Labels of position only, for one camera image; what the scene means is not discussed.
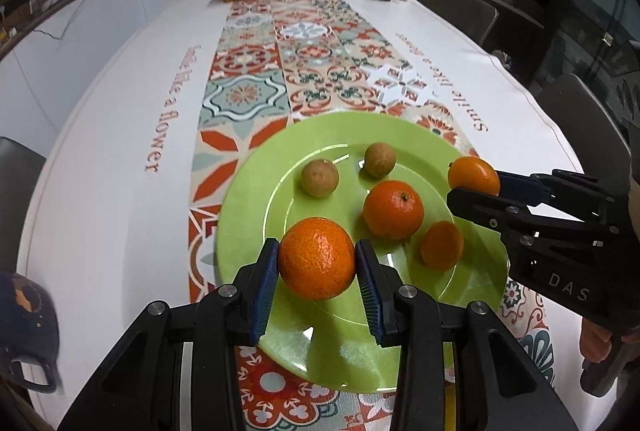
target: table runner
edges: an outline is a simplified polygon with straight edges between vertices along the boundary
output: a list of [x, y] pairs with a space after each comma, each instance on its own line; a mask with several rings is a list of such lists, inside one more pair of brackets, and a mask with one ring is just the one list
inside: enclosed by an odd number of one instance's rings
[[[235, 2], [212, 55], [196, 134], [188, 219], [192, 302], [218, 284], [218, 215], [239, 167], [288, 125], [340, 110], [397, 116], [463, 154], [477, 154], [401, 52], [343, 0]], [[542, 297], [508, 280], [497, 313], [552, 382], [553, 346]], [[394, 393], [342, 393], [315, 385], [259, 348], [237, 348], [236, 359], [249, 427], [388, 429]], [[453, 381], [453, 371], [446, 378]]]

